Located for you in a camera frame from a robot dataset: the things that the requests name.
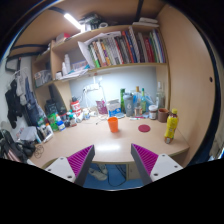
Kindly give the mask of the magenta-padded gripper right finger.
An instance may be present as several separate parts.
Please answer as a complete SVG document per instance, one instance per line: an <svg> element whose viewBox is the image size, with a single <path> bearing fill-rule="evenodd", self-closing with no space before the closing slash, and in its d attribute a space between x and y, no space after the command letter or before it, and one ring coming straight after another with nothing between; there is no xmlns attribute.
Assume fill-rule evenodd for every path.
<svg viewBox="0 0 224 224"><path fill-rule="evenodd" d="M143 185L150 184L182 169L167 154L156 154L137 144L131 145L131 155Z"/></svg>

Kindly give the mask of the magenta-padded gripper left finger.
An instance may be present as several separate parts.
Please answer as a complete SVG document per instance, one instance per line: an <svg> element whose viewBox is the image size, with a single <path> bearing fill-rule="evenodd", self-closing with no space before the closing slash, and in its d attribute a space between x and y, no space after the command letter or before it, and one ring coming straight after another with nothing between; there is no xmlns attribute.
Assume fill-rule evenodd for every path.
<svg viewBox="0 0 224 224"><path fill-rule="evenodd" d="M95 148L90 145L69 157L59 157L46 168L46 171L83 186L94 156Z"/></svg>

